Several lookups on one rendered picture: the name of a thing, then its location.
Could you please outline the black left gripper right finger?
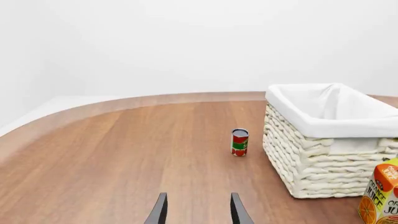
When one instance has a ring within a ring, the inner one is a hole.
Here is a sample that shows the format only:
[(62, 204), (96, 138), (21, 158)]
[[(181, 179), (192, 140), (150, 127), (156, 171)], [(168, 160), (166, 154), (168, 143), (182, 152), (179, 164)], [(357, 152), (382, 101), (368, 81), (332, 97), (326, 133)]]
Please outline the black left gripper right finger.
[(230, 212), (233, 224), (254, 224), (236, 192), (231, 193)]

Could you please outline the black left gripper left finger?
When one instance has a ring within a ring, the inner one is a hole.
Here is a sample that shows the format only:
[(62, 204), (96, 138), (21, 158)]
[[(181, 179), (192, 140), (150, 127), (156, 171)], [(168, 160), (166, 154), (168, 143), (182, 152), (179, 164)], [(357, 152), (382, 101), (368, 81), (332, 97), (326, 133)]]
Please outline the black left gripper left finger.
[(165, 224), (167, 219), (167, 210), (167, 193), (162, 192), (159, 194), (159, 197), (144, 224)]

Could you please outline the white woven basket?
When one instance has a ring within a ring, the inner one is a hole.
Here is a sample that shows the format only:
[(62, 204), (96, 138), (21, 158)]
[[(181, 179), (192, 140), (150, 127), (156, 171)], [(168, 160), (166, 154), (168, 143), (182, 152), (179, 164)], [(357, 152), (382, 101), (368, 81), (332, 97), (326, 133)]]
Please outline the white woven basket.
[(295, 198), (360, 196), (398, 155), (398, 98), (310, 83), (271, 85), (265, 99), (263, 149)]

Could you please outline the red and green tin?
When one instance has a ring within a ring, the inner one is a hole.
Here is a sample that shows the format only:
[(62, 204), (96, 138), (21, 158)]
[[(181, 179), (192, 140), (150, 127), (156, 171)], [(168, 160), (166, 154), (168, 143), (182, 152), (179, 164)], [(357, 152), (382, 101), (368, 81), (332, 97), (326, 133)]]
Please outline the red and green tin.
[(243, 128), (233, 129), (231, 132), (230, 153), (233, 156), (246, 156), (248, 151), (249, 132)]

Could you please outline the orange juice carton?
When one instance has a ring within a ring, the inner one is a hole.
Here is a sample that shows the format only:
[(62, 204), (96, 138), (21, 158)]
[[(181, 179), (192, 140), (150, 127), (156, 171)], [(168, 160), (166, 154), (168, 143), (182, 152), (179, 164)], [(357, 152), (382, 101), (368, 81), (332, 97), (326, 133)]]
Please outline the orange juice carton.
[(358, 214), (364, 224), (398, 224), (398, 158), (375, 167)]

